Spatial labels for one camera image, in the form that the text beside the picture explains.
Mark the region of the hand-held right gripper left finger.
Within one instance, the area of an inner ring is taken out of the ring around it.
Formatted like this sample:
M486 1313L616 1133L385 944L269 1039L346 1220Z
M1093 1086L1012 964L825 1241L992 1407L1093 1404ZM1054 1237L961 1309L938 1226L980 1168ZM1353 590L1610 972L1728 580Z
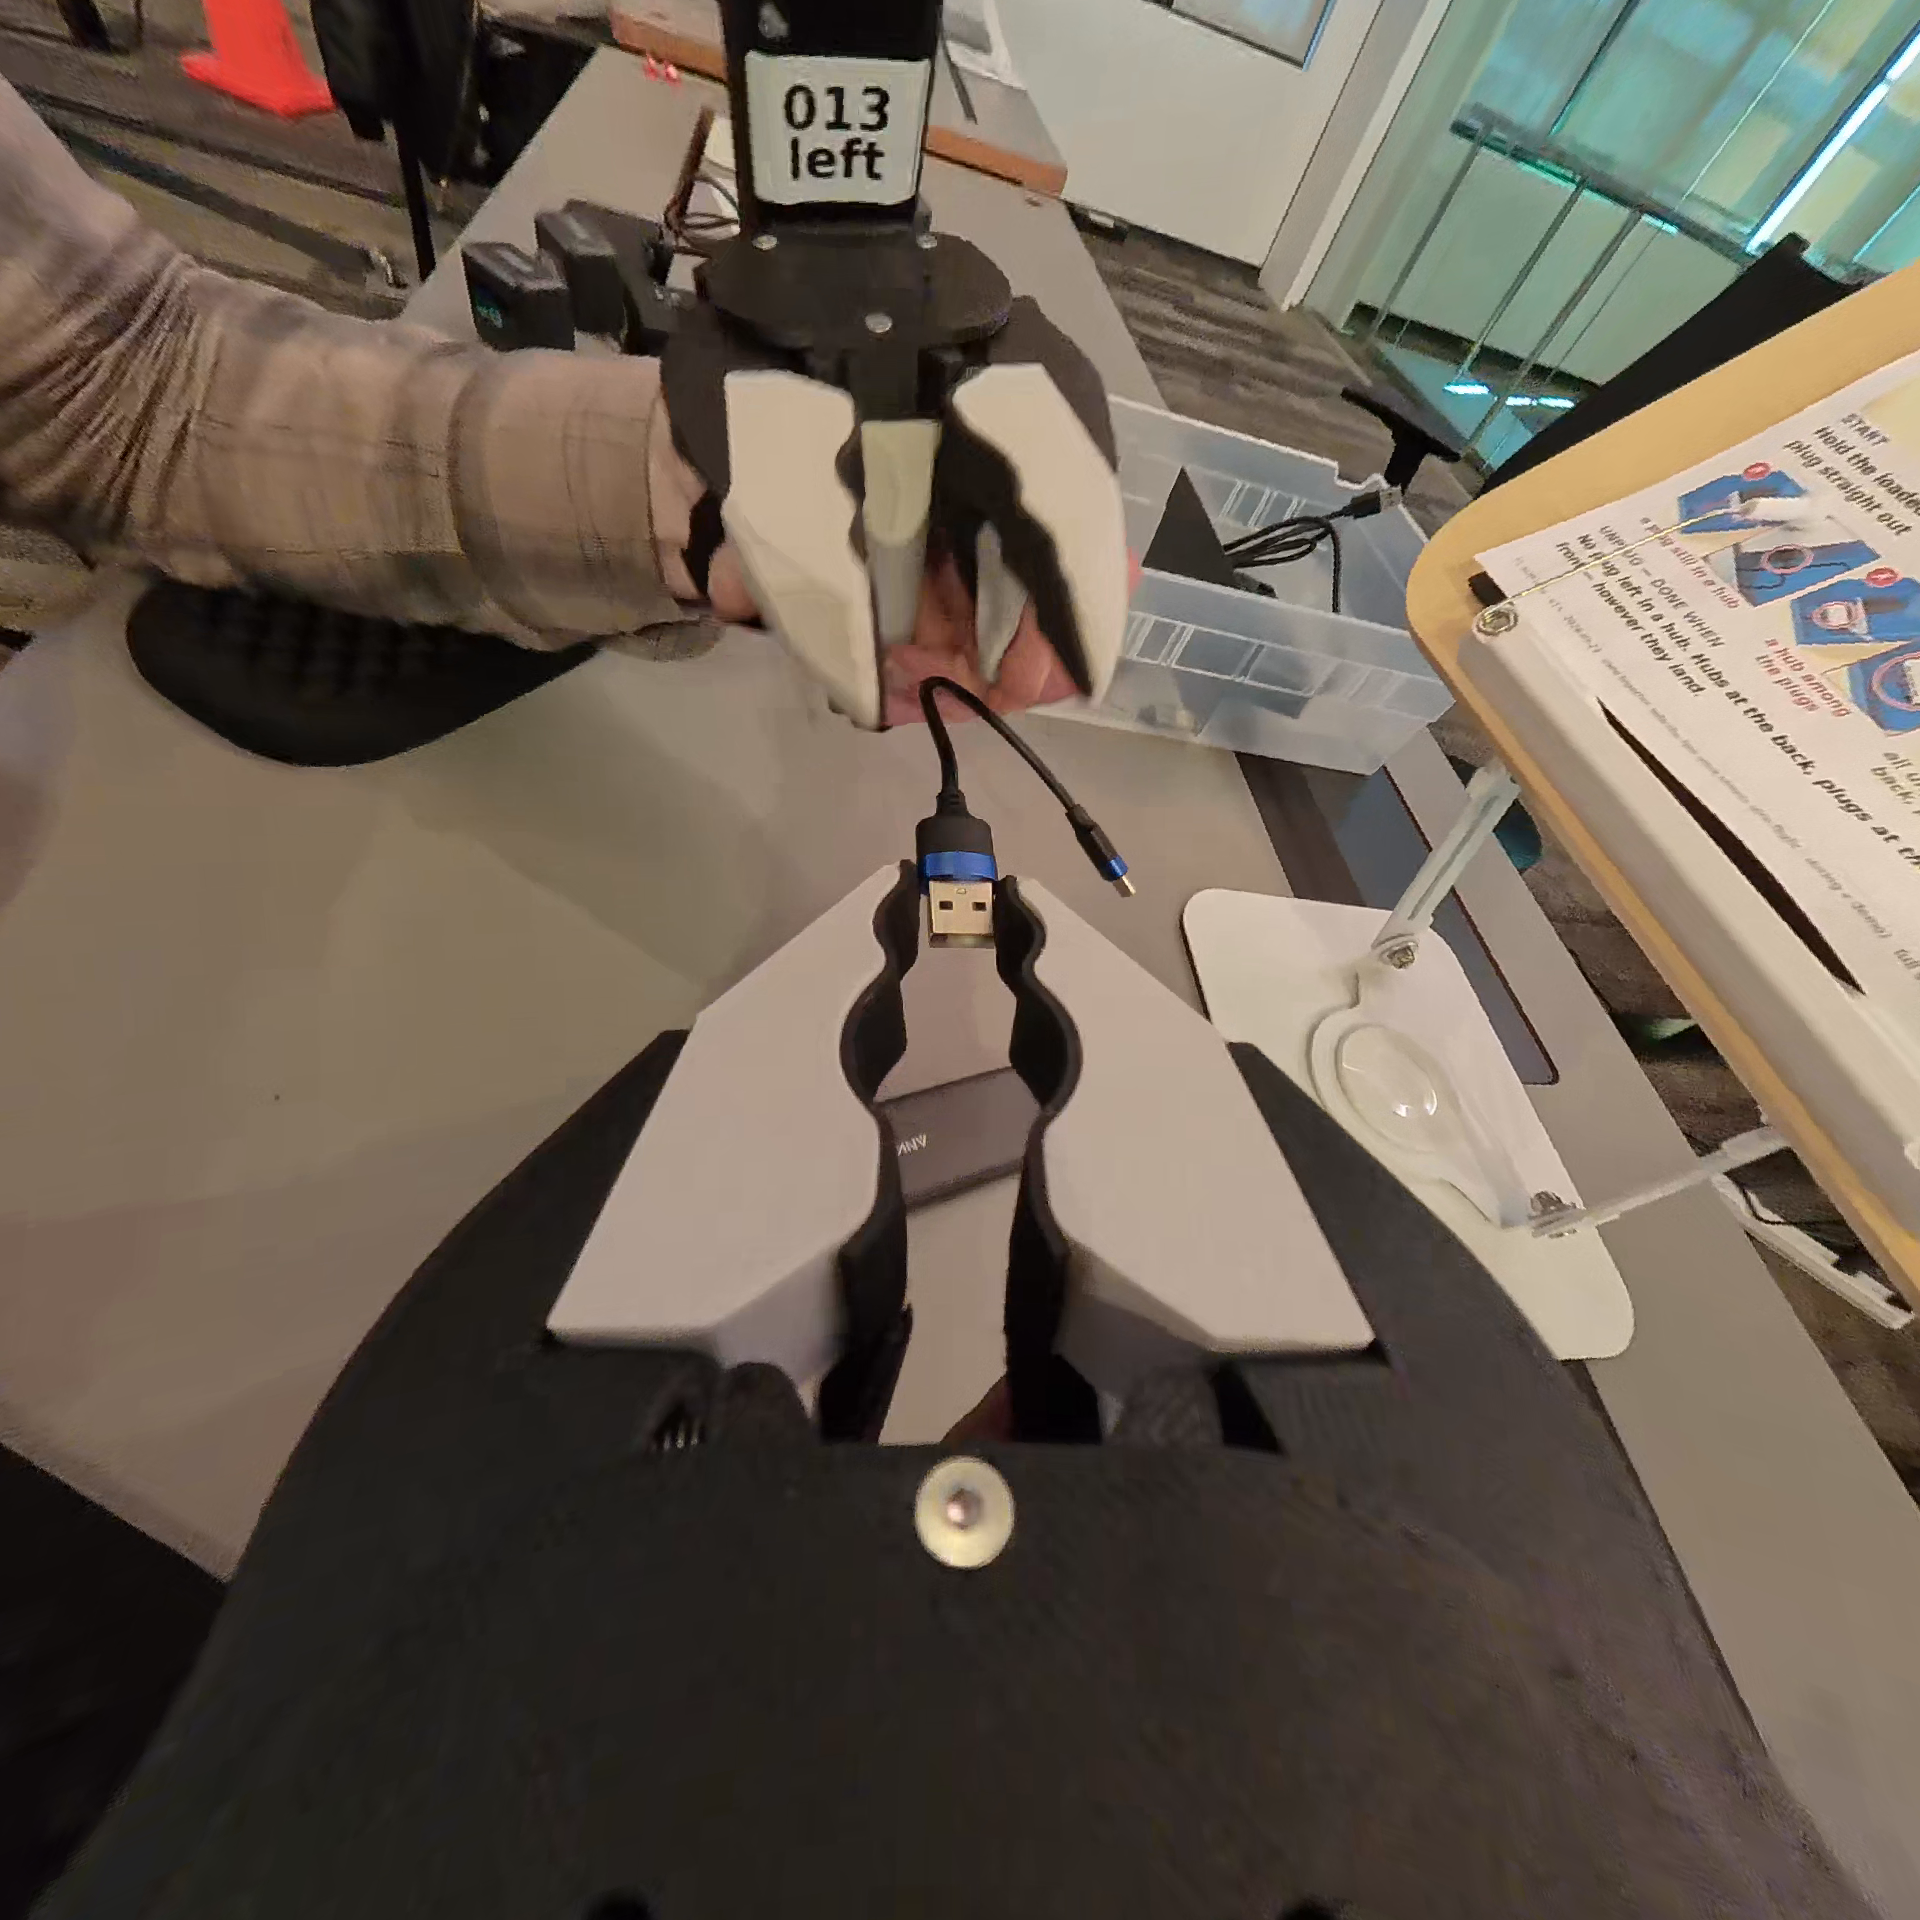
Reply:
M822 1438L880 1438L905 1360L905 1054L919 878L878 871L711 1001L548 1313L584 1346L764 1362Z

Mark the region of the slim black usb hub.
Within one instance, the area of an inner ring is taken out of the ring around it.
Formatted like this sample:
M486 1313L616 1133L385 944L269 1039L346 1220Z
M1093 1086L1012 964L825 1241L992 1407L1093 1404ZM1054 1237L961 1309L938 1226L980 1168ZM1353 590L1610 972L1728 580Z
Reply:
M1037 1116L1010 1065L884 1095L876 1120L893 1144L895 1174L880 1183L880 1206L905 1214L1016 1176Z

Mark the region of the black bin divider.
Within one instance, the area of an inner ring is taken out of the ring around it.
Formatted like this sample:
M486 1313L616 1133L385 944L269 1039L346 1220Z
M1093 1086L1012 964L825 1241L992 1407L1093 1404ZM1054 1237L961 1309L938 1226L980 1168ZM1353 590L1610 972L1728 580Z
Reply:
M1228 558L1208 510L1185 468L1180 468L1173 477L1159 527L1145 546L1141 565L1142 572L1228 592L1241 586L1241 576Z

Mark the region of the instruction sheet on stand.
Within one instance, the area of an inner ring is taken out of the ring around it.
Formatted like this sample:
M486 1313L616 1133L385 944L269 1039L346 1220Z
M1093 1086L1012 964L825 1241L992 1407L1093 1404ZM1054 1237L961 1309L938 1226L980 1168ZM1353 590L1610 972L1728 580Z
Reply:
M1702 463L1914 354L1914 341L1909 265L1478 496L1408 582L1413 638L1537 824L1910 1304L1914 1023L1865 997L1758 860L1522 631L1517 599L1478 556Z

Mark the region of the small black adapter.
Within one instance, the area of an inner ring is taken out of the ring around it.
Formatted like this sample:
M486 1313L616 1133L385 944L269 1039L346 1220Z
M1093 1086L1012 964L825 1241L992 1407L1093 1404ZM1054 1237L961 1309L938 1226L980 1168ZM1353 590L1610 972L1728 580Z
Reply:
M462 247L470 324L496 351L573 351L573 317L562 272L544 254L505 241Z
M657 359L697 304L672 281L665 228L641 214L572 198L536 212L534 241L562 279L576 341Z

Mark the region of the clear plastic bin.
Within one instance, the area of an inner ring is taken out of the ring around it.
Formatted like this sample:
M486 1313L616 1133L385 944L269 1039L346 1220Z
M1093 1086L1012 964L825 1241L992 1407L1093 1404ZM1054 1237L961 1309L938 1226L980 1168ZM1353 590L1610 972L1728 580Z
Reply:
M1348 482L1330 458L1135 399L1113 397L1111 418L1137 561L1185 468L1241 586L1141 565L1105 698L1063 716L1366 776L1448 712L1408 631L1424 532L1384 463Z

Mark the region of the white stand base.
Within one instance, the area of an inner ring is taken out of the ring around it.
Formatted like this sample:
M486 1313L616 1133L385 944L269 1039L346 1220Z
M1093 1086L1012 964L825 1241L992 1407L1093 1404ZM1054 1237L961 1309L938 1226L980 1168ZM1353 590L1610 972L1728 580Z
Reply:
M1447 1224L1559 1360L1608 1360L1634 1304L1534 1106L1557 1070L1450 897L1517 800L1478 770L1390 908L1201 892L1183 938L1214 1026L1282 1066Z

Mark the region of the orange plastic object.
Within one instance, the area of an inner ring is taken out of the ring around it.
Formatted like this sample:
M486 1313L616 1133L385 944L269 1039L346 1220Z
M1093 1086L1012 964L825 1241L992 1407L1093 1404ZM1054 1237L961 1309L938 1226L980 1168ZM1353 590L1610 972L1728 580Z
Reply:
M207 46L177 60L192 82L284 120L334 112L281 1L204 1L201 13Z

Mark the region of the person's left forearm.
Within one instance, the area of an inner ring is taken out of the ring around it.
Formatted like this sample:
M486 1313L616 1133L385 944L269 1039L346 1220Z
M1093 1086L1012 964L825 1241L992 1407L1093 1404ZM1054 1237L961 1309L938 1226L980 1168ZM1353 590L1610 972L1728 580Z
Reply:
M1 86L4 524L204 586L640 658L670 590L653 361L496 351L223 276Z

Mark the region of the person's left hand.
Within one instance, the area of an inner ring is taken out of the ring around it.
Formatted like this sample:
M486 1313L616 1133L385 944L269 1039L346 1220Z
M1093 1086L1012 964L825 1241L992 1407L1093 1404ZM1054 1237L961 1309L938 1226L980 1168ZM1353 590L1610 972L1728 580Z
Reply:
M678 613L718 628L766 633L752 590L721 524L729 486L711 486L681 454L672 418L661 399L646 426L649 517L662 586ZM976 620L956 567L926 561L914 544L893 544L882 556L888 584L911 599L906 636L880 641L882 725L905 721L919 708L920 682L950 679L992 712L1016 712L1080 698L1061 661L1026 614L998 679L988 680L976 661Z

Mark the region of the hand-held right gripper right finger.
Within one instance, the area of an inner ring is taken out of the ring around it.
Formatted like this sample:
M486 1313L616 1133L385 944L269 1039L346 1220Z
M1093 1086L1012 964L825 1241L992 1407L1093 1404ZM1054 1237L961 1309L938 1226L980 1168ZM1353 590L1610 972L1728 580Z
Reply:
M998 884L998 978L1036 1101L1000 1316L1015 1438L1095 1441L1164 1372L1376 1346L1208 1018L1029 880Z

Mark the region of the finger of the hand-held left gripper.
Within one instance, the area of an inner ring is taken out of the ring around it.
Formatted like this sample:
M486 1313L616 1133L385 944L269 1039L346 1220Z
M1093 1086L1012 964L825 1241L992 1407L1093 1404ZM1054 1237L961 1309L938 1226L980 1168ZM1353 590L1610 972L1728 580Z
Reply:
M1105 698L1134 586L1109 396L1097 374L977 367L949 396L944 506L970 565L976 661L1000 677L1026 614L1073 693Z
M856 493L841 472L856 408L797 372L725 376L721 524L764 624L830 706L882 726L872 586L856 552Z

